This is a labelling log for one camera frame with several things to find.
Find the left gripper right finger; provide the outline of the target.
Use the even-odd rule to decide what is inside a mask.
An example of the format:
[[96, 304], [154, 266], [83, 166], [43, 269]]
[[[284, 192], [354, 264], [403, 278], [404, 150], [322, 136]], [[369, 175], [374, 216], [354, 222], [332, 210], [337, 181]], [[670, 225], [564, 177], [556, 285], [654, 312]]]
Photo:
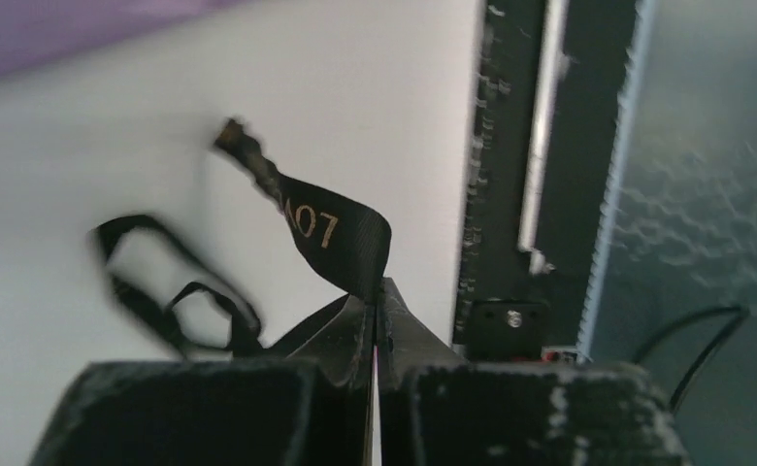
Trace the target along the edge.
[[377, 307], [385, 465], [688, 465], [662, 391], [626, 364], [471, 363], [385, 279]]

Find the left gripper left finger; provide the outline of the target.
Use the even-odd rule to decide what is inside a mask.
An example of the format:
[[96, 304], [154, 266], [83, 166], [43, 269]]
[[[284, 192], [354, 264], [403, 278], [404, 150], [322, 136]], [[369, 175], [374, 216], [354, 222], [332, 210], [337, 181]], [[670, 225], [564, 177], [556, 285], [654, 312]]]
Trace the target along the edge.
[[356, 298], [283, 357], [118, 361], [65, 391], [34, 465], [367, 465], [376, 311]]

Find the pink purple wrapping paper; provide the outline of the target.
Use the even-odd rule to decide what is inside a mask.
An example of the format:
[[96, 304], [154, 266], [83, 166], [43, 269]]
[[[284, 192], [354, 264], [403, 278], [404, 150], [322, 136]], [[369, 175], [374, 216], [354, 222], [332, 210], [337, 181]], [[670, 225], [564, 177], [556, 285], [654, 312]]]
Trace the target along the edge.
[[234, 4], [224, 0], [0, 0], [0, 76]]

